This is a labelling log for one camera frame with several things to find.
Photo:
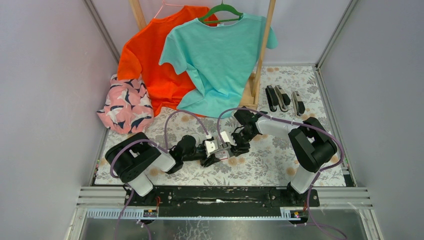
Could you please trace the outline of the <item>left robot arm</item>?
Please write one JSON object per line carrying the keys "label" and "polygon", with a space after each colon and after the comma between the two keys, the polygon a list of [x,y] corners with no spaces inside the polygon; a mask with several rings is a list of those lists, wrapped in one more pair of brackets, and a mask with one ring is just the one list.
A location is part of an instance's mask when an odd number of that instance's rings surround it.
{"label": "left robot arm", "polygon": [[161,148],[140,132],[111,147],[105,154],[110,164],[110,174],[120,179],[136,193],[136,199],[144,206],[155,200],[154,184],[149,180],[146,169],[159,168],[167,174],[179,171],[184,162],[199,161],[202,167],[209,167],[221,160],[218,158],[215,139],[197,144],[191,135],[185,135],[169,150]]}

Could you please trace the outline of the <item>red staple box sleeve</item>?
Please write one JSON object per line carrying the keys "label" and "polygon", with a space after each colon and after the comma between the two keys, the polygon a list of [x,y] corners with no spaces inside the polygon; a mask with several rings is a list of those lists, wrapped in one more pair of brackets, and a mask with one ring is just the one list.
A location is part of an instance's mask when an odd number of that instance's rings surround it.
{"label": "red staple box sleeve", "polygon": [[221,149],[214,153],[215,157],[220,161],[228,160],[233,156],[231,149]]}

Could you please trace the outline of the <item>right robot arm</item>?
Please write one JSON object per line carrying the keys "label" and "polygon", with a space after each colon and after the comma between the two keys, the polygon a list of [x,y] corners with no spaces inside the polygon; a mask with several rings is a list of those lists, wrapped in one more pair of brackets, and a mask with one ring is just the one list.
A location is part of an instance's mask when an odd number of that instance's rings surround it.
{"label": "right robot arm", "polygon": [[293,206],[301,205],[320,168],[338,152],[335,140],[314,117],[304,122],[277,120],[265,112],[253,113],[245,107],[237,109],[234,117],[241,124],[240,130],[231,134],[231,152],[235,156],[248,153],[250,141],[257,135],[289,140],[300,166],[287,185],[286,198]]}

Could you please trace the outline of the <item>beige and black stapler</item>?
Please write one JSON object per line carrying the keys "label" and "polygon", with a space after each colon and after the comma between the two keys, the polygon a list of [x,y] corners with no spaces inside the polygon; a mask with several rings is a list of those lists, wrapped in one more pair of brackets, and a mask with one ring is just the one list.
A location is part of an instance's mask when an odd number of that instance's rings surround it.
{"label": "beige and black stapler", "polygon": [[275,94],[278,99],[278,106],[282,112],[288,112],[289,106],[291,103],[291,99],[289,95],[285,92],[285,90],[280,86],[276,85],[274,87]]}

